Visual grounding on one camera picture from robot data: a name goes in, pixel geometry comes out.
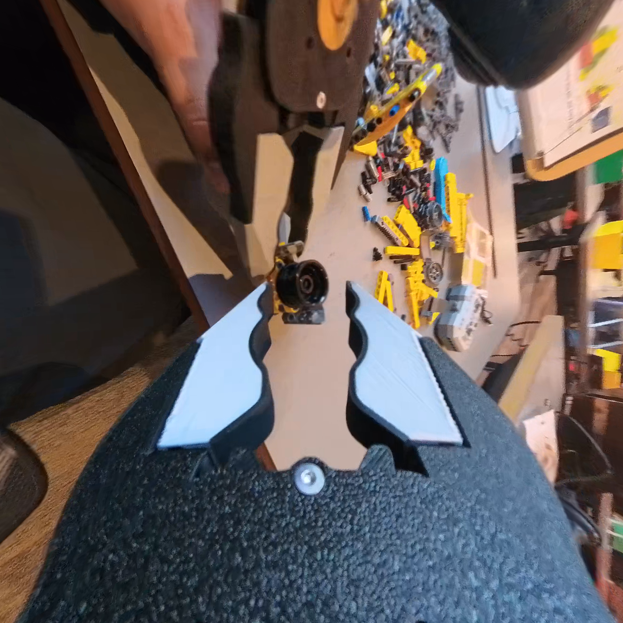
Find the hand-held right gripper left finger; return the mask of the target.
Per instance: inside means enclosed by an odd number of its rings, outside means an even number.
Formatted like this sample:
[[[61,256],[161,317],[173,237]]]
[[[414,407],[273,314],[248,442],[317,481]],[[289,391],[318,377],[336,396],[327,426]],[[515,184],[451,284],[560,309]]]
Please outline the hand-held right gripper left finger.
[[[263,357],[270,347],[270,285],[259,285],[201,335],[188,373],[163,424],[158,449],[223,444],[245,416],[262,416],[268,398],[268,432],[274,411]]]

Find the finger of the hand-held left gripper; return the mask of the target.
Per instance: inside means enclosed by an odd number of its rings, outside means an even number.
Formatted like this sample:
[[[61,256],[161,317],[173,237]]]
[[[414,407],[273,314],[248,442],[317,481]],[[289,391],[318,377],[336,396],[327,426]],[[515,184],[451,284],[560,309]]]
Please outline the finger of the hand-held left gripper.
[[[262,245],[278,244],[278,223],[284,212],[294,159],[283,136],[257,136],[254,178],[254,228]]]
[[[338,165],[343,133],[343,127],[302,127],[292,143],[292,240],[306,240],[313,216],[326,207]]]

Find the yellow grey toy claw assembly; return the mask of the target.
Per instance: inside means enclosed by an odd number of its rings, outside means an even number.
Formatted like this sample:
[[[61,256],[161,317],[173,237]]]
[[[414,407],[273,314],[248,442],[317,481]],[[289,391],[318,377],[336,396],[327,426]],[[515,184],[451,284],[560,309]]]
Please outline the yellow grey toy claw assembly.
[[[285,324],[320,325],[325,321],[324,303],[321,307],[311,309],[293,309],[286,307],[278,299],[275,289],[275,280],[278,271],[284,265],[301,262],[300,255],[304,250],[304,243],[300,240],[290,241],[291,219],[286,213],[282,213],[278,223],[278,244],[275,248],[275,262],[269,274],[269,282],[274,293],[274,312],[280,314]]]

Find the black toy wheel rim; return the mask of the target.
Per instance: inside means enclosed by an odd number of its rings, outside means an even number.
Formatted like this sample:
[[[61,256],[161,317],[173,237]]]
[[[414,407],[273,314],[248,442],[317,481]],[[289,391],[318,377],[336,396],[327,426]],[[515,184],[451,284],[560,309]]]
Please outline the black toy wheel rim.
[[[304,310],[321,307],[328,295],[328,274],[318,261],[289,263],[278,271],[275,289],[286,307]]]

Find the person's left forearm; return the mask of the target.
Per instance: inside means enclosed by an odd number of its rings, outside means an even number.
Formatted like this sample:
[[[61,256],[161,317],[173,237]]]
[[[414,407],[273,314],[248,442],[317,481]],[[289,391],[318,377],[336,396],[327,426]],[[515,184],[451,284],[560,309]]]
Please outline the person's left forearm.
[[[101,1],[69,1],[69,3],[94,31],[113,36],[135,65],[151,80],[152,84],[163,95],[166,95],[152,60]]]

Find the person's left hand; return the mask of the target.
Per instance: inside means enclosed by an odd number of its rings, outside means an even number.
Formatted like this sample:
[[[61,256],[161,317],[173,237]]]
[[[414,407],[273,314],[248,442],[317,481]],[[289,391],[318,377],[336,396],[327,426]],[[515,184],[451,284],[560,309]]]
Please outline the person's left hand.
[[[229,183],[209,122],[208,91],[219,60],[221,1],[151,1],[142,18],[149,55],[191,151],[217,192]]]

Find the yellow toy vehicle model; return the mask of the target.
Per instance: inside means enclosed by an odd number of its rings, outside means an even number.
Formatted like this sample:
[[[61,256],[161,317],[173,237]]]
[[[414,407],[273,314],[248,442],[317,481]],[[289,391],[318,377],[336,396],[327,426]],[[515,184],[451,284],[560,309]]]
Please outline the yellow toy vehicle model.
[[[419,103],[444,70],[443,63],[433,64],[416,80],[397,91],[385,104],[370,105],[356,120],[349,149],[360,151],[396,128],[400,121]]]

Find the grey toy motor hub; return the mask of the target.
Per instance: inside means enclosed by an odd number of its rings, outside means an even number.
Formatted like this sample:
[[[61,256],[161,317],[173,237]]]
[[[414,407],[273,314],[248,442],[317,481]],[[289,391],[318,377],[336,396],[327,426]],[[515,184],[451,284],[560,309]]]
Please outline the grey toy motor hub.
[[[468,351],[479,325],[487,316],[488,291],[473,284],[451,284],[446,292],[446,306],[434,323],[434,337],[439,346],[455,353]]]

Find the long yellow toy beam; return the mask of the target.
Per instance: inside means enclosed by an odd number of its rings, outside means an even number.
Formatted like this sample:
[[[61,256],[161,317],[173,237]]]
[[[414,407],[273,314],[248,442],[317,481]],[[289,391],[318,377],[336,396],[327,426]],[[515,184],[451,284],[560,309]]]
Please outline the long yellow toy beam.
[[[374,291],[375,299],[391,313],[395,312],[393,289],[389,274],[385,270],[378,272],[376,288]]]

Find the heap of yellow toy beams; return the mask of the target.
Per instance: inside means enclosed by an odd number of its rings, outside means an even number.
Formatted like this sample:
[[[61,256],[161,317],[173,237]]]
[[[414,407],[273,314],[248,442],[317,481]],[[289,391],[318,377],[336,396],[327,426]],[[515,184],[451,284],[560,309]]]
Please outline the heap of yellow toy beams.
[[[431,323],[436,313],[426,308],[439,296],[439,288],[432,288],[424,282],[423,264],[431,258],[422,250],[425,238],[414,214],[402,203],[393,217],[375,215],[372,222],[389,243],[381,252],[383,258],[396,264],[406,274],[404,288],[409,324],[419,329],[422,321]]]

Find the pile of small building pieces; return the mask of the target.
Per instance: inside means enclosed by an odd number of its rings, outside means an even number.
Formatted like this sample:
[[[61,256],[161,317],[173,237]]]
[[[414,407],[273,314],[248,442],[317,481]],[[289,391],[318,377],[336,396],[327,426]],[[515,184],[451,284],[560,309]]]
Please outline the pile of small building pieces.
[[[443,63],[442,74],[399,125],[377,144],[353,151],[366,157],[358,184],[366,202],[381,183],[394,202],[430,188],[435,159],[450,152],[464,111],[448,24],[440,11],[432,1],[380,1],[356,120],[436,63]]]

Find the blue curved toy panel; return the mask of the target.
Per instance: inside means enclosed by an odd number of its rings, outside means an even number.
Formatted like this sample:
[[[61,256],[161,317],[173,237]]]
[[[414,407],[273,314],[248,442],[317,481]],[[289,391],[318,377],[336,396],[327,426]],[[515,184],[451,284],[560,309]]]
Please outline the blue curved toy panel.
[[[448,174],[448,163],[444,157],[435,159],[434,174],[434,194],[436,202],[442,211],[444,222],[450,223],[451,219],[447,210],[447,194],[446,194],[446,175]]]

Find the white stand base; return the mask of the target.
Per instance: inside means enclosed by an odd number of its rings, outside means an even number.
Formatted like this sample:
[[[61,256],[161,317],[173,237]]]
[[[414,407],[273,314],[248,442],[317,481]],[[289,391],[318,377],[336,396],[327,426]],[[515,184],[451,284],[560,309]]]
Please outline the white stand base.
[[[487,126],[494,153],[499,154],[521,138],[516,94],[504,87],[484,89]]]

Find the printed paper sheet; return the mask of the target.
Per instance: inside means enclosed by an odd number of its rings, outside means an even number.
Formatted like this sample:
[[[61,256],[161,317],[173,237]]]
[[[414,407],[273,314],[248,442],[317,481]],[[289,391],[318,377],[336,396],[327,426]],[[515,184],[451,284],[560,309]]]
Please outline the printed paper sheet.
[[[622,130],[622,1],[527,94],[535,157],[550,167]]]

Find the yellow toy frame part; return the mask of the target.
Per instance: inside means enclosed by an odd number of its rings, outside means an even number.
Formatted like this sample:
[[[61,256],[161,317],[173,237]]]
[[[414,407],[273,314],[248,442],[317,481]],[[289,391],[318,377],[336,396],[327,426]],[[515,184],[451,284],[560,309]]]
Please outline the yellow toy frame part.
[[[446,211],[448,224],[445,226],[452,241],[453,253],[463,253],[467,236],[469,201],[473,198],[470,192],[459,192],[456,175],[447,173],[444,178],[446,191]]]

